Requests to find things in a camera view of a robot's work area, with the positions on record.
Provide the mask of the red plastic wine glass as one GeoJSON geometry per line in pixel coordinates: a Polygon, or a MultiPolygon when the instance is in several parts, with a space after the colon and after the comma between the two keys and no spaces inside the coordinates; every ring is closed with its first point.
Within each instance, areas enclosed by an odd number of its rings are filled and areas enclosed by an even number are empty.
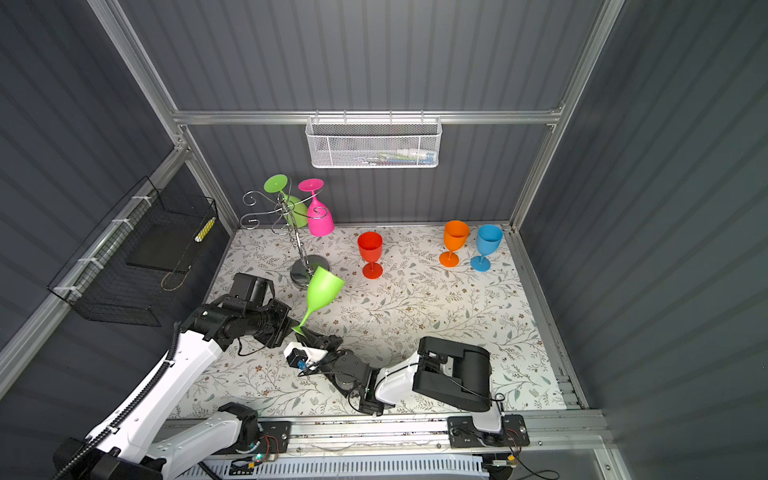
{"type": "Polygon", "coordinates": [[[365,232],[358,237],[358,248],[365,265],[363,275],[368,279],[378,279],[383,274],[383,267],[378,263],[383,252],[383,238],[376,232],[365,232]]]}

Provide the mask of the pink plastic wine glass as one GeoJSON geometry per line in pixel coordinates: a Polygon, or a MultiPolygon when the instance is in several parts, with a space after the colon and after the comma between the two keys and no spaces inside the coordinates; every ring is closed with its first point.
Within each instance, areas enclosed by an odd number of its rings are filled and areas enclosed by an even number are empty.
{"type": "Polygon", "coordinates": [[[324,185],[324,181],[318,178],[303,180],[298,185],[300,191],[310,194],[307,198],[309,201],[307,219],[309,231],[314,237],[325,237],[335,230],[330,209],[318,199],[318,194],[324,185]]]}

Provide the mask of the orange plastic wine glass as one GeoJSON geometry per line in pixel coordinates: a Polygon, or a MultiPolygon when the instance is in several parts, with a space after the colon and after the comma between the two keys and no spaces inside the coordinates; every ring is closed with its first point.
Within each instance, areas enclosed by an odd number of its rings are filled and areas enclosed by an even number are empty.
{"type": "Polygon", "coordinates": [[[466,243],[470,234],[470,227],[463,221],[449,221],[444,228],[444,245],[446,251],[439,257],[439,262],[446,268],[453,268],[459,264],[457,251],[466,243]]]}

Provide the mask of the blue plastic wine glass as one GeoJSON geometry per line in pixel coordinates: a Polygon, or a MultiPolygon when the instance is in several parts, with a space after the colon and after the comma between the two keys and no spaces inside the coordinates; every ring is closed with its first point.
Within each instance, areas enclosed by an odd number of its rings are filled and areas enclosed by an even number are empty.
{"type": "Polygon", "coordinates": [[[491,268],[489,256],[499,247],[503,239],[503,231],[497,225],[483,225],[479,228],[476,238],[478,255],[470,261],[471,268],[478,272],[486,272],[491,268]]]}

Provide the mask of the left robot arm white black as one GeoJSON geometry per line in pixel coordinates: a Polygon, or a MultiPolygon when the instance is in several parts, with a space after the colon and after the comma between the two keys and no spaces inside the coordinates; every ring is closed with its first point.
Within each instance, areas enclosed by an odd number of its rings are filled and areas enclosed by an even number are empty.
{"type": "Polygon", "coordinates": [[[257,412],[229,402],[202,423],[157,442],[165,420],[195,380],[236,340],[278,346],[291,321],[271,280],[238,273],[230,292],[174,326],[171,345],[150,373],[84,440],[55,451],[57,479],[174,479],[224,449],[268,455],[257,412]]]}

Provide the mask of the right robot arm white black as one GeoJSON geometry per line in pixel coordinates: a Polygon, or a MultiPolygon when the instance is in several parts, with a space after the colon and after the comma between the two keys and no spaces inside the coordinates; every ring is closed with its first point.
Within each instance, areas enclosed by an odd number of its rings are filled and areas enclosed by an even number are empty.
{"type": "Polygon", "coordinates": [[[518,453],[530,445],[522,416],[504,410],[505,396],[491,392],[490,353],[483,347],[423,337],[405,360],[374,368],[341,347],[342,339],[304,330],[283,355],[301,376],[323,375],[351,407],[381,416],[413,394],[465,411],[447,419],[453,448],[497,447],[518,453]]]}

